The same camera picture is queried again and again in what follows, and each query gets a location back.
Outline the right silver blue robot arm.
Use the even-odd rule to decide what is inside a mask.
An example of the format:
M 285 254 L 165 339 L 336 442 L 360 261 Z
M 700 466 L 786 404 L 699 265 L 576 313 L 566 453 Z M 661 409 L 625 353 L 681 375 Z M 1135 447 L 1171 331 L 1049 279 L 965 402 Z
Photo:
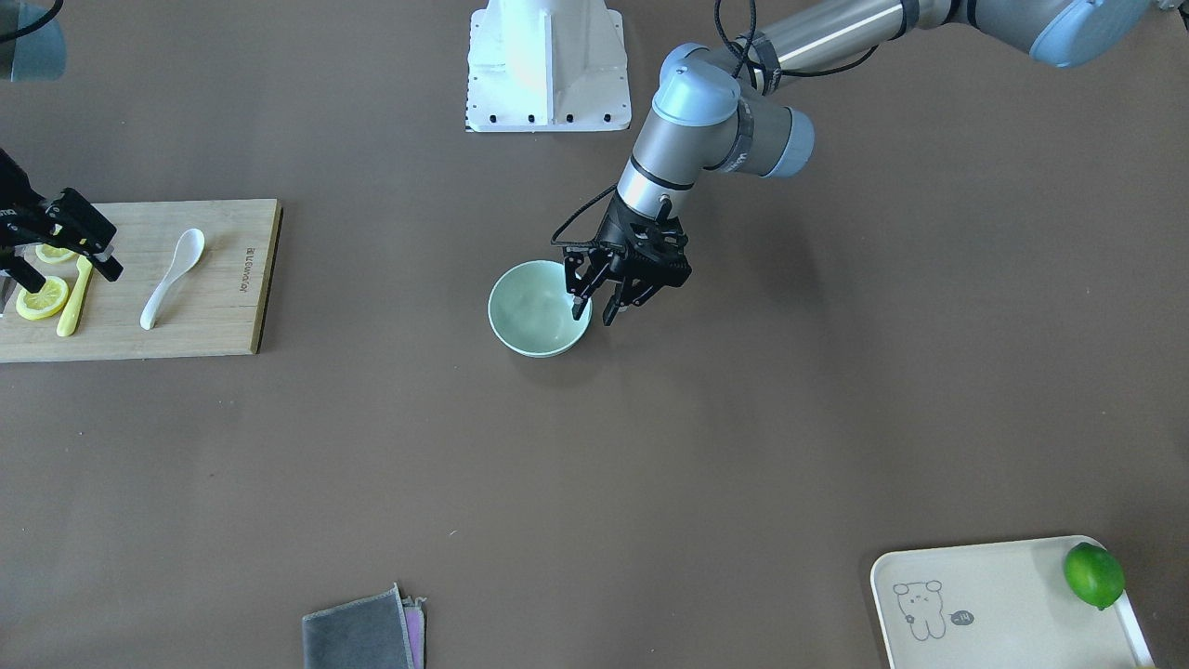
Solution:
M 4 4 L 4 80 L 44 82 L 65 72 L 65 38 L 57 21 L 63 4 L 50 7 L 30 1 Z M 40 195 L 26 171 L 1 152 L 1 271 L 26 291 L 37 294 L 46 284 L 19 250 L 30 244 L 73 251 L 90 261 L 97 274 L 115 282 L 122 264 L 111 242 L 117 228 L 84 195 L 64 188 L 54 198 Z

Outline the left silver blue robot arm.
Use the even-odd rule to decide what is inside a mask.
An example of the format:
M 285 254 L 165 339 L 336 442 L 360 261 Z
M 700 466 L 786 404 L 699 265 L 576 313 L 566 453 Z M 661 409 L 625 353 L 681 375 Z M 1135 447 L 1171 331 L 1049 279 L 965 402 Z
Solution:
M 663 59 L 658 90 L 589 241 L 562 251 L 570 314 L 580 321 L 604 284 L 603 323 L 641 308 L 691 274 L 679 215 L 702 173 L 794 177 L 814 152 L 814 124 L 776 103 L 791 82 L 847 72 L 916 30 L 963 25 L 1053 68 L 1096 59 L 1130 33 L 1150 1 L 820 1 L 725 38 L 682 44 Z

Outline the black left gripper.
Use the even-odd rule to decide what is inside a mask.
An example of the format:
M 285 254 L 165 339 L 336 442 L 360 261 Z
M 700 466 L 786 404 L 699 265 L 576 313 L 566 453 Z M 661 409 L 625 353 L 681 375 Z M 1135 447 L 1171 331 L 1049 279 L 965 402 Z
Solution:
M 692 269 L 685 254 L 688 238 L 672 216 L 667 196 L 658 217 L 638 215 L 614 190 L 604 190 L 566 219 L 562 229 L 602 198 L 611 196 L 594 236 L 586 242 L 564 241 L 562 264 L 568 271 L 570 314 L 581 321 L 589 301 L 600 285 L 614 283 L 603 326 L 611 326 L 627 308 L 640 308 L 662 288 L 680 288 Z

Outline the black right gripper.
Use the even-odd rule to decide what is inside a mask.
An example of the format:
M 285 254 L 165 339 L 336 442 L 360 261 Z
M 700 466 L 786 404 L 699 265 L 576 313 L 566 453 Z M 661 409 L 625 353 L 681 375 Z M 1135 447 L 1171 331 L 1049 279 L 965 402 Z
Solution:
M 1 274 L 8 276 L 29 294 L 39 294 L 46 278 L 17 253 L 27 244 L 46 244 L 73 250 L 92 264 L 105 280 L 122 276 L 122 263 L 114 257 L 117 228 L 97 212 L 84 195 L 64 188 L 51 202 L 34 191 L 26 171 L 1 150 Z

